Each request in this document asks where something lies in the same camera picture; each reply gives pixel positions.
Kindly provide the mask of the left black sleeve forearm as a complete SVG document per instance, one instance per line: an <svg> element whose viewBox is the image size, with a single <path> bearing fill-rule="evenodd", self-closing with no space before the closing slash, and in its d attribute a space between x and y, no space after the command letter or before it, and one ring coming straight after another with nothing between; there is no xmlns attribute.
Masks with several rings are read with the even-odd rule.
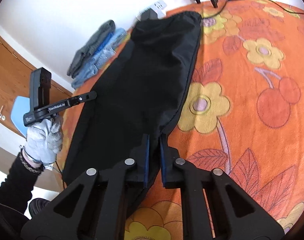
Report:
<svg viewBox="0 0 304 240"><path fill-rule="evenodd" d="M32 199L32 190L44 171L41 163L29 163L23 151L14 160L6 179L0 184L0 205L24 214Z"/></svg>

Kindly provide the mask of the left gloved hand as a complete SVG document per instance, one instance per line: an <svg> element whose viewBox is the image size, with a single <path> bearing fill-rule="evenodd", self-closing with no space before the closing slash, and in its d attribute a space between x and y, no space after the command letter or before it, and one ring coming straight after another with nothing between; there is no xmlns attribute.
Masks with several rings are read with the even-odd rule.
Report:
<svg viewBox="0 0 304 240"><path fill-rule="evenodd" d="M63 147L63 118L44 119L27 129L23 157L33 167L53 164Z"/></svg>

